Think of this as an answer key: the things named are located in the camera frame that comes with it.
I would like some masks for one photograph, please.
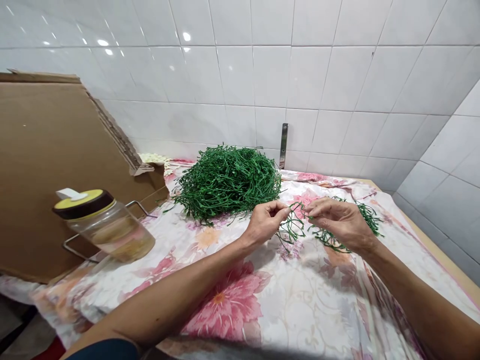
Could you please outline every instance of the yellow lid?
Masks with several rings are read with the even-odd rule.
[[[81,205],[88,203],[90,200],[93,200],[95,198],[98,198],[100,195],[102,195],[104,191],[101,189],[95,189],[95,190],[87,190],[84,192],[81,192],[80,194],[86,194],[87,196],[84,198],[81,198],[79,200],[73,200],[71,197],[67,197],[59,202],[56,203],[54,206],[55,209],[68,209],[68,208],[73,208],[75,206]]]
[[[70,188],[57,191],[67,196],[56,203],[53,212],[65,220],[78,220],[104,212],[114,203],[115,198],[106,190],[94,189],[76,192]]]

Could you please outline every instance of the green artificial vine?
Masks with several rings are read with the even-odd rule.
[[[274,161],[260,153],[259,149],[261,147],[236,148],[219,145],[208,147],[206,151],[199,151],[198,161],[191,168],[184,170],[184,175],[177,179],[181,193],[173,196],[171,200],[175,205],[182,204],[186,215],[193,217],[201,225],[213,226],[211,219],[216,216],[222,214],[237,216],[243,213],[243,217],[246,217],[256,205],[278,199],[282,177],[275,169]],[[338,196],[332,199],[346,201]],[[382,220],[376,217],[375,210],[364,203],[358,201],[355,203],[375,236],[383,236],[378,232],[378,222]],[[305,218],[313,218],[305,213],[305,205],[302,202],[290,205],[292,212],[276,233],[287,252],[290,251],[284,242],[293,245],[300,237],[305,237],[304,222],[295,214],[298,207]],[[336,252],[351,252],[328,230],[312,225],[307,232],[312,228],[312,234],[323,245]]]
[[[255,205],[278,199],[282,177],[259,149],[219,145],[199,151],[198,161],[177,180],[181,193],[172,197],[174,204],[185,206],[201,225],[213,226],[210,219],[218,215],[246,217]]]
[[[339,202],[347,201],[346,199],[338,196],[333,196],[332,199]],[[383,222],[383,220],[381,220],[379,217],[376,217],[377,213],[375,212],[375,210],[372,207],[365,205],[364,203],[361,203],[359,201],[355,201],[355,204],[357,205],[358,210],[360,210],[361,215],[365,219],[367,225],[372,230],[373,234],[375,236],[384,237],[381,233],[379,233],[378,226],[378,223]],[[297,214],[295,213],[295,210],[298,209],[298,207],[300,207],[300,213],[305,218],[313,219],[313,216],[308,216],[305,213],[305,205],[302,202],[297,201],[290,205],[292,212],[290,213],[287,220],[280,225],[280,229],[278,229],[278,232],[276,233],[278,238],[280,239],[281,244],[288,253],[290,251],[285,247],[284,242],[293,245],[298,240],[298,238],[305,237],[304,223],[297,217]],[[295,232],[293,226],[296,226],[300,230],[300,233]],[[316,225],[311,225],[307,229],[307,231],[310,231],[310,229],[312,228],[318,229],[313,229],[312,234],[315,235],[315,239],[318,239],[326,247],[329,247],[338,253],[351,253],[351,251],[348,250],[345,245],[340,243],[330,231],[326,229],[321,229]],[[288,234],[288,239],[282,237],[282,234]]]

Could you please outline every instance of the sleeve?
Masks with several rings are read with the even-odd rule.
[[[116,338],[93,343],[73,353],[66,360],[137,360],[139,357],[134,344]]]

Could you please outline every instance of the cardboard sheet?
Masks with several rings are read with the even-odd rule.
[[[149,210],[166,198],[163,168],[142,165],[78,77],[0,73],[0,109],[3,273],[47,283],[82,263],[62,248],[74,233],[51,211],[56,190],[107,189],[123,203],[145,199]],[[97,252],[82,239],[72,247]]]

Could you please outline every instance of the floral tablecloth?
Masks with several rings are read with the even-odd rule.
[[[191,166],[176,168],[165,180]],[[353,179],[281,170],[280,200],[309,204],[324,196],[361,201],[384,220],[380,240],[414,273],[472,319],[480,311],[422,245],[392,198]],[[237,239],[248,217],[228,216],[200,226],[183,207],[166,203],[144,220],[156,244],[144,258],[121,264],[85,262],[60,282],[30,297],[66,348],[121,302]],[[421,359],[422,347],[404,313],[376,274],[355,254],[337,253],[311,233],[294,245],[274,236],[235,264],[205,298],[179,336],[159,348],[180,359]]]

